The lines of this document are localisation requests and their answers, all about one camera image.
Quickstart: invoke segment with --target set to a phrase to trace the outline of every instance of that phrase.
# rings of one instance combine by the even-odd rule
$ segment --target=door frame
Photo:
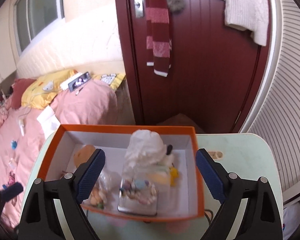
[[[138,68],[136,61],[135,43],[133,39],[132,15],[133,9],[130,6],[130,0],[115,0],[118,17],[119,36],[121,41],[122,56],[127,75],[127,83],[130,92],[131,104],[136,124],[143,125],[144,113],[141,99],[140,83],[138,78]],[[269,26],[271,27],[271,7],[269,6]],[[256,63],[253,76],[230,132],[237,133],[245,122],[250,109],[255,101],[262,78],[265,72],[270,43],[271,28],[268,28],[268,44],[266,47],[258,46]]]

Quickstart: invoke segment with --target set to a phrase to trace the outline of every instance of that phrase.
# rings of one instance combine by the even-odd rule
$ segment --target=yellow pillow
[[[37,109],[46,108],[55,96],[62,91],[60,84],[75,73],[77,73],[76,70],[68,69],[39,77],[23,93],[21,105]]]
[[[114,91],[118,89],[118,87],[121,85],[122,81],[125,79],[125,74],[103,74],[103,75],[93,75],[93,79],[98,79],[106,84],[108,84]]]

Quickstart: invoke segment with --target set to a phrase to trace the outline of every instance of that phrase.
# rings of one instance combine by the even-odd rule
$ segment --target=window
[[[64,18],[62,0],[18,0],[14,16],[17,47],[21,55]]]

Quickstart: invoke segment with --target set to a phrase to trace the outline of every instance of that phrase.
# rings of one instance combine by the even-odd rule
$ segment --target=window frame
[[[56,2],[57,14],[58,14],[57,19],[55,19],[53,22],[51,22],[49,25],[47,25],[33,39],[31,39],[30,28],[29,28],[29,19],[28,19],[28,17],[29,17],[28,16],[28,0],[26,0],[26,22],[27,22],[30,43],[23,51],[21,51],[19,35],[18,35],[18,26],[17,26],[17,4],[19,1],[20,0],[16,0],[16,2],[13,5],[13,29],[14,29],[14,33],[15,33],[17,51],[18,51],[19,57],[21,58],[27,52],[29,52],[36,44],[38,44],[45,36],[47,36],[52,31],[54,31],[58,27],[65,24],[66,21],[65,21],[65,15],[64,15],[63,0],[56,0],[57,1]]]

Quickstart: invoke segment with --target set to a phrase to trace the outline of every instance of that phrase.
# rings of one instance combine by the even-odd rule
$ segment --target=window pane
[[[31,39],[58,18],[56,0],[28,0]]]
[[[21,51],[23,51],[30,43],[28,27],[27,27],[27,0],[19,0],[17,7],[17,30],[19,36],[19,44]]]

